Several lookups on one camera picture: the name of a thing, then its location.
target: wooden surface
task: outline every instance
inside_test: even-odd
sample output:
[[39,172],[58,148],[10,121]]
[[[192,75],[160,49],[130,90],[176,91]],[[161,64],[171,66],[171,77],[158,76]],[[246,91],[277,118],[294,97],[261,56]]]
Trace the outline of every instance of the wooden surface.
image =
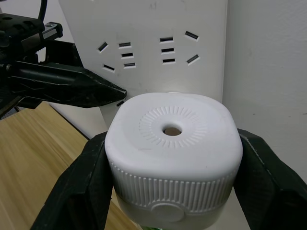
[[[58,177],[85,143],[47,103],[0,121],[0,230],[30,229]],[[106,230],[135,229],[111,202]]]

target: black cable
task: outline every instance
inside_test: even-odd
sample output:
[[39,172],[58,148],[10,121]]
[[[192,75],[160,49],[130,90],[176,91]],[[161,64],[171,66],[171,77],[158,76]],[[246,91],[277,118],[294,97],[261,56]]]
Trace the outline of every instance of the black cable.
[[44,21],[47,9],[47,0],[41,0],[38,19]]

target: circular button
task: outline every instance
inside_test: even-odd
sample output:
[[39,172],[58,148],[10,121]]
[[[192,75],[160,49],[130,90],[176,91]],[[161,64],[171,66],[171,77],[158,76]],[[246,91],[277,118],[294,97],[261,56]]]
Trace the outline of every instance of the circular button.
[[178,222],[184,218],[184,211],[172,204],[158,204],[152,207],[152,212],[158,220],[164,222]]

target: white plastic container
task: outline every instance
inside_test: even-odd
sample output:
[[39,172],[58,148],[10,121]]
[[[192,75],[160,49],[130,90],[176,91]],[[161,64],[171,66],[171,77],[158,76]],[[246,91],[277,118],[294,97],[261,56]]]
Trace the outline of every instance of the white plastic container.
[[194,94],[129,99],[105,147],[122,210],[141,226],[168,230],[202,230],[215,223],[242,157],[229,111]]

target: lid center hole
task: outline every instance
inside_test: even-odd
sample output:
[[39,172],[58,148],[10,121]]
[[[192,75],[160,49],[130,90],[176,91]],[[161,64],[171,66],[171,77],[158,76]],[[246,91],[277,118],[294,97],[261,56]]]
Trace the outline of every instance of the lid center hole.
[[181,134],[181,131],[176,127],[167,127],[163,130],[163,132],[168,136],[178,136]]

